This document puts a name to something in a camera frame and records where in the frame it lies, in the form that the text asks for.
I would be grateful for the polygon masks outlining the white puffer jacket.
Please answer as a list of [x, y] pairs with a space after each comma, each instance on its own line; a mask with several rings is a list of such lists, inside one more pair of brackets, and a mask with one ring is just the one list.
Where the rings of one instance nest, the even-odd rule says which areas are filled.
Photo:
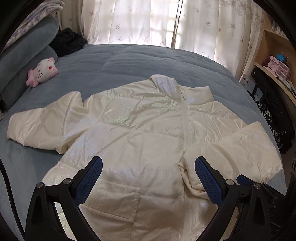
[[102, 158], [103, 171], [81, 205], [101, 240], [196, 240], [217, 209], [195, 172], [200, 156], [226, 179], [243, 174], [267, 182], [282, 170], [261, 123], [246, 124], [209, 87], [163, 75], [86, 100], [70, 92], [15, 113], [7, 137], [62, 155], [44, 176], [47, 185]]

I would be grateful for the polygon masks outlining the white labelled box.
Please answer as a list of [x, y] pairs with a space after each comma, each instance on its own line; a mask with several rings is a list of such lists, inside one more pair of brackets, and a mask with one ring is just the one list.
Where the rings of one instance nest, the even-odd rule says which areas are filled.
[[246, 74], [243, 74], [239, 80], [239, 83], [249, 92], [253, 93], [256, 87], [256, 83], [248, 77]]

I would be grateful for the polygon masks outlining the pink drawer organizer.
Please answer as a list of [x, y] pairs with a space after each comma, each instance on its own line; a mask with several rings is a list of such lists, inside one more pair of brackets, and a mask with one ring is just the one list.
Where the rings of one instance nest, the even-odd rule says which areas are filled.
[[273, 75], [278, 78], [282, 77], [284, 80], [290, 80], [292, 77], [292, 73], [288, 66], [286, 66], [274, 56], [269, 57], [269, 63], [266, 67]]

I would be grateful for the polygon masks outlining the small blue box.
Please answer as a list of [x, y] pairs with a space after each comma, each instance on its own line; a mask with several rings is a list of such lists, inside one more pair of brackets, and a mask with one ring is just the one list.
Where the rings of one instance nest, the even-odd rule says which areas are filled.
[[277, 58], [279, 61], [281, 61], [281, 62], [286, 62], [286, 61], [287, 61], [286, 56], [284, 56], [284, 54], [282, 54], [282, 53], [278, 53], [276, 58]]

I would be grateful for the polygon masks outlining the wooden shelf desk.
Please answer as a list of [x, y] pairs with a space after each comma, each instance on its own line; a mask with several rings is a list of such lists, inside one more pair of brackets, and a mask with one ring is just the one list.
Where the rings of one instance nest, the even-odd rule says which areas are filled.
[[295, 108], [295, 49], [268, 14], [251, 67], [239, 80], [243, 86], [252, 78], [261, 90], [275, 91], [286, 105]]

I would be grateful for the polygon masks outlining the blue grey lower pillow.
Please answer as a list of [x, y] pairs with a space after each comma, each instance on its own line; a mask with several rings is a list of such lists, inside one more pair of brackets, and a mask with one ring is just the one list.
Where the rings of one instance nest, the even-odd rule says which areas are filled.
[[18, 71], [8, 82], [5, 88], [1, 91], [2, 112], [10, 109], [27, 89], [26, 81], [28, 79], [28, 71], [36, 68], [37, 64], [41, 60], [50, 57], [53, 57], [56, 61], [58, 59], [56, 52], [50, 46], [47, 46], [32, 60], [30, 60], [20, 71]]

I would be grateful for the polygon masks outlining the blue grey pillow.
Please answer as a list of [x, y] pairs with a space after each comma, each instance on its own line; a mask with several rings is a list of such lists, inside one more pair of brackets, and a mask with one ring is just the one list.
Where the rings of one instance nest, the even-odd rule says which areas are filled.
[[53, 57], [56, 61], [58, 59], [56, 52], [50, 46], [47, 46], [32, 60], [30, 60], [20, 71], [18, 71], [8, 82], [5, 88], [1, 91], [2, 112], [10, 109], [27, 89], [26, 81], [28, 79], [28, 71], [36, 68], [37, 64], [41, 60], [50, 57]]
[[1, 53], [1, 90], [55, 38], [58, 20], [44, 18]]

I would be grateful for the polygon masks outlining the right floral sheer curtain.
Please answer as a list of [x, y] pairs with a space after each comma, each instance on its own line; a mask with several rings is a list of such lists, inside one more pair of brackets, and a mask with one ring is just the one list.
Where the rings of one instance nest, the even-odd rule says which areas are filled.
[[182, 1], [174, 47], [212, 59], [240, 79], [258, 52], [265, 17], [255, 1]]

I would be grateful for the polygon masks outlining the floral sheer curtain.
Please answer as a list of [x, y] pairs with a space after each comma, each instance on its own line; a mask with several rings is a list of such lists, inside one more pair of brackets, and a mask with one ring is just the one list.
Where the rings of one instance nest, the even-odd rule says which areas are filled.
[[60, 29], [70, 28], [88, 44], [173, 47], [181, 1], [64, 1]]
[[265, 17], [255, 1], [182, 1], [174, 47], [212, 59], [240, 79], [258, 52]]

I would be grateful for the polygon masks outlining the pink white cat plush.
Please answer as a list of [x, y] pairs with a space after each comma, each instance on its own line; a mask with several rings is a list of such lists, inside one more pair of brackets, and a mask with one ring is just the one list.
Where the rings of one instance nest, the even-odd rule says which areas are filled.
[[58, 69], [55, 66], [54, 58], [46, 58], [38, 63], [36, 68], [28, 71], [28, 79], [26, 81], [27, 87], [37, 87], [58, 74]]

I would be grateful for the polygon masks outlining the blue fleece bed blanket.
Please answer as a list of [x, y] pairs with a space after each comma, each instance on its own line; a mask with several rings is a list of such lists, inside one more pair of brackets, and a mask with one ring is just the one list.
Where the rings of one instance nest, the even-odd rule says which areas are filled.
[[36, 89], [27, 89], [8, 107], [1, 121], [1, 159], [8, 173], [21, 223], [25, 223], [35, 185], [60, 156], [53, 151], [25, 148], [6, 138], [12, 114], [43, 107], [72, 90], [90, 95], [147, 79], [153, 74], [173, 77], [181, 85], [208, 85], [214, 98], [247, 123], [259, 121], [270, 128], [249, 94], [222, 65], [183, 50], [146, 45], [86, 45], [57, 61], [56, 78]]

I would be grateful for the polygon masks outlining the left floral sheer curtain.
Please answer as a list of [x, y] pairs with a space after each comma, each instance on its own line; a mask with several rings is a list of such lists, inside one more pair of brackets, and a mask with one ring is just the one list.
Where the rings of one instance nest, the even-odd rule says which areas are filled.
[[64, 1], [60, 29], [70, 28], [88, 44], [173, 47], [181, 1]]

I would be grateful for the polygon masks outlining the black fuzzy garment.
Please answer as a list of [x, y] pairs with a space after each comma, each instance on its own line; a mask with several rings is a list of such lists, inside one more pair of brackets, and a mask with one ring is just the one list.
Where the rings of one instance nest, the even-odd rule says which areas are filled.
[[49, 46], [55, 51], [58, 57], [63, 57], [81, 50], [86, 44], [87, 40], [81, 35], [73, 32], [70, 28], [66, 28], [57, 33]]

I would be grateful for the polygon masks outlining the blue grey upper pillow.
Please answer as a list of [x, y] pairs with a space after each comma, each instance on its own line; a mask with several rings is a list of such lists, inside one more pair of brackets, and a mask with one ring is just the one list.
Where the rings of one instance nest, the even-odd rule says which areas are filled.
[[55, 38], [58, 20], [44, 18], [1, 53], [1, 90]]

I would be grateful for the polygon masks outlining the floral patterned blanket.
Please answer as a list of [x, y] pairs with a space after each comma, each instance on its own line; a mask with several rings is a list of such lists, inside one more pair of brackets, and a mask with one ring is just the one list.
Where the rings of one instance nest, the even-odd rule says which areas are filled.
[[12, 45], [16, 40], [22, 37], [27, 33], [31, 28], [33, 28], [37, 23], [43, 20], [45, 17], [55, 16], [57, 11], [62, 11], [64, 7], [64, 2], [55, 0], [55, 1], [44, 1], [39, 6], [37, 6], [19, 25], [19, 27], [12, 34], [4, 50], [10, 45]]

